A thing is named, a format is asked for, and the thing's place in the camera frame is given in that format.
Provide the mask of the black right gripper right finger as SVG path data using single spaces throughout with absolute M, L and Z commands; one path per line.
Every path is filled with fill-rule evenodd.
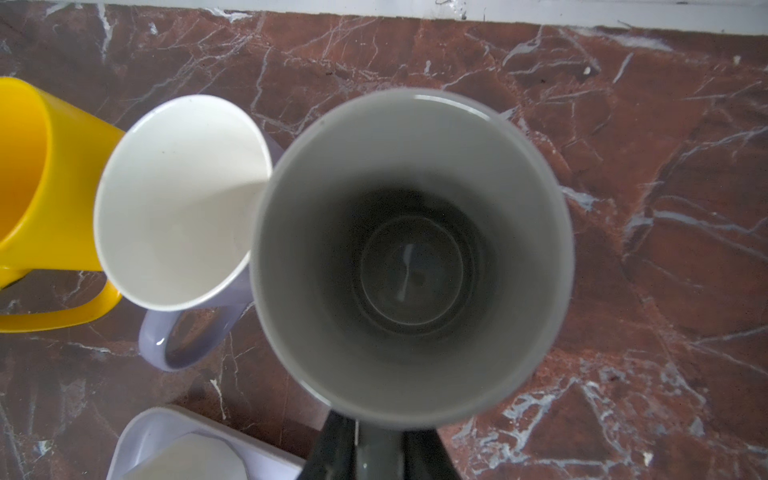
M 404 455 L 408 480 L 461 479 L 435 429 L 405 432 Z

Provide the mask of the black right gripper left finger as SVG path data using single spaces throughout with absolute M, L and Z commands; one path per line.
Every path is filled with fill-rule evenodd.
M 297 480 L 355 478 L 356 422 L 330 411 Z

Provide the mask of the white faceted mug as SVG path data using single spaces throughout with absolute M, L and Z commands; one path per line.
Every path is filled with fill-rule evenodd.
M 138 464 L 122 479 L 247 479 L 242 459 L 224 441 L 190 433 Z

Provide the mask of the grey mug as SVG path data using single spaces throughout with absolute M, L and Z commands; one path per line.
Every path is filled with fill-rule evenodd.
M 296 138 L 250 266 L 282 365 L 356 422 L 354 479 L 406 479 L 405 432 L 438 432 L 523 385 L 574 271 L 568 207 L 539 150 L 493 109 L 415 88 L 347 101 Z

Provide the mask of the purple mug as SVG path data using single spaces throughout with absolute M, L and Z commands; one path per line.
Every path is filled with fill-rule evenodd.
M 134 124 L 94 206 L 108 280 L 146 311 L 138 345 L 174 372 L 208 355 L 252 303 L 255 217 L 282 147 L 212 95 L 167 101 Z

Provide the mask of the yellow mug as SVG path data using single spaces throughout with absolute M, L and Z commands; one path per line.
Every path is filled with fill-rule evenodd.
M 1 80 L 1 284 L 99 271 L 93 210 L 123 131 L 14 77 Z

